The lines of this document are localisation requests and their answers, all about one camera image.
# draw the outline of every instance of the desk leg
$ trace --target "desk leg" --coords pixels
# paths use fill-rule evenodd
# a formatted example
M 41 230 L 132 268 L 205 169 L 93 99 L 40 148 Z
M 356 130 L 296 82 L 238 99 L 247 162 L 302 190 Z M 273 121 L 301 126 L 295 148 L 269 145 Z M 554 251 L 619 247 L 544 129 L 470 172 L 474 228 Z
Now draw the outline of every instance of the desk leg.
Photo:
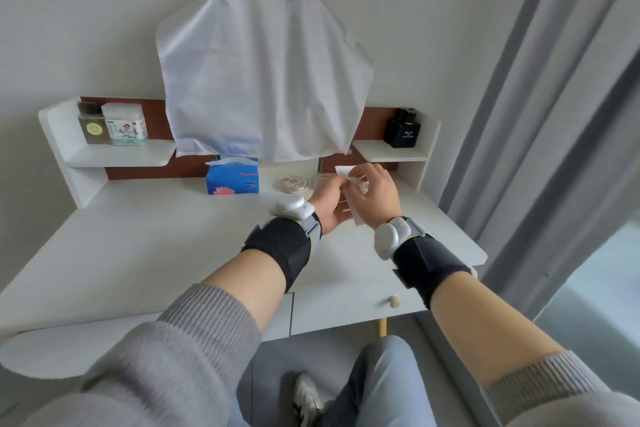
M 378 319 L 376 321 L 376 331 L 380 338 L 387 335 L 387 318 Z

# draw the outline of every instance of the wooden knob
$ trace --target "wooden knob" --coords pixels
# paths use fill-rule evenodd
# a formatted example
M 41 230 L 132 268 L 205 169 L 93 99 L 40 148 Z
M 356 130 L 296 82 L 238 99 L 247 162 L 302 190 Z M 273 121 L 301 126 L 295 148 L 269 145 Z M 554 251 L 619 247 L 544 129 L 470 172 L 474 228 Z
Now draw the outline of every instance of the wooden knob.
M 389 297 L 389 305 L 394 309 L 400 307 L 400 299 L 398 299 L 398 296 Z

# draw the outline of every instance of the hand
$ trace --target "hand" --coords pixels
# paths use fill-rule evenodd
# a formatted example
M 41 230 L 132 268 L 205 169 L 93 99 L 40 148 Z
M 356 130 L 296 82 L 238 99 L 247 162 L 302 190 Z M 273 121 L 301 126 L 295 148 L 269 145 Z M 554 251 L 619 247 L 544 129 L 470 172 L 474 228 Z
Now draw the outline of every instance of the hand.
M 349 180 L 346 177 L 336 176 L 324 182 L 309 199 L 309 203 L 314 205 L 316 214 L 320 218 L 323 235 L 352 218 L 347 201 L 340 202 L 340 188 L 348 184 Z
M 375 230 L 392 218 L 402 216 L 396 183 L 380 164 L 366 162 L 356 165 L 349 176 L 359 179 L 365 177 L 369 181 L 367 194 L 362 194 L 354 184 L 346 189 L 349 201 L 367 225 Z

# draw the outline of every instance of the white sneaker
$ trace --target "white sneaker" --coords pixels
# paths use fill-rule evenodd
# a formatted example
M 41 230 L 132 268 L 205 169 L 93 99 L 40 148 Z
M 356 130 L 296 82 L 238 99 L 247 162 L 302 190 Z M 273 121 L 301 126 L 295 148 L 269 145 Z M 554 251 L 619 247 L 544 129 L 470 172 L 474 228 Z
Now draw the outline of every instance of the white sneaker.
M 303 371 L 293 385 L 293 405 L 300 420 L 300 427 L 312 427 L 322 414 L 324 402 L 313 378 Z

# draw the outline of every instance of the tissue box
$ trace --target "tissue box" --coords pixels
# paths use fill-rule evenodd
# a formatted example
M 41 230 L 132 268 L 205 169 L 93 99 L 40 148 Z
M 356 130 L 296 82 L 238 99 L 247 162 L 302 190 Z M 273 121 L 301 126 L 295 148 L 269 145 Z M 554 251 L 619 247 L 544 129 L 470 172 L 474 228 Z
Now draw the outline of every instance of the tissue box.
M 244 194 L 259 192 L 258 160 L 248 157 L 225 157 L 207 162 L 209 194 Z

